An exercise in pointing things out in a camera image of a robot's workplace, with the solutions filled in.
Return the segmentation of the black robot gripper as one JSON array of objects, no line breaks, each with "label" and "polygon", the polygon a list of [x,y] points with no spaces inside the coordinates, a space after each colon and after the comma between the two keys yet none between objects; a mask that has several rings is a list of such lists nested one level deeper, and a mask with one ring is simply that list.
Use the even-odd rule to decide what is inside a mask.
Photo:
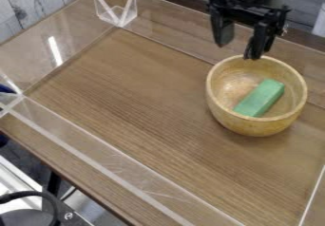
[{"label": "black robot gripper", "polygon": [[255,29],[244,59],[259,60],[271,50],[276,35],[285,32],[291,8],[279,0],[209,0],[213,38],[220,47],[235,40],[236,22]]}]

